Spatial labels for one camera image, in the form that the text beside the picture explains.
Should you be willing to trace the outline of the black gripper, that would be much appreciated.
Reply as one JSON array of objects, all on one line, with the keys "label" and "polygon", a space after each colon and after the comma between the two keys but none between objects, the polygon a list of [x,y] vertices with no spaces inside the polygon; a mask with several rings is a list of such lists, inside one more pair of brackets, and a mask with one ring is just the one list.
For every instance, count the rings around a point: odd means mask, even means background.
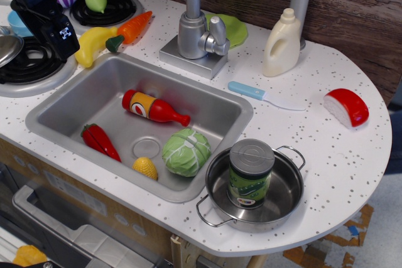
[{"label": "black gripper", "polygon": [[41,32],[61,61],[70,58],[80,48],[75,30],[64,14],[46,21],[41,26]]}]

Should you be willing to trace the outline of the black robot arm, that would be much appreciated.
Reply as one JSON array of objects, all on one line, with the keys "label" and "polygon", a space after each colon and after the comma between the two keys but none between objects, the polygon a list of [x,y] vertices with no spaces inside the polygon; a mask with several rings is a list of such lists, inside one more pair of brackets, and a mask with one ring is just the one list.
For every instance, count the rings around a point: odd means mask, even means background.
[{"label": "black robot arm", "polygon": [[70,20],[57,0],[12,0],[11,8],[41,43],[48,43],[65,61],[80,48]]}]

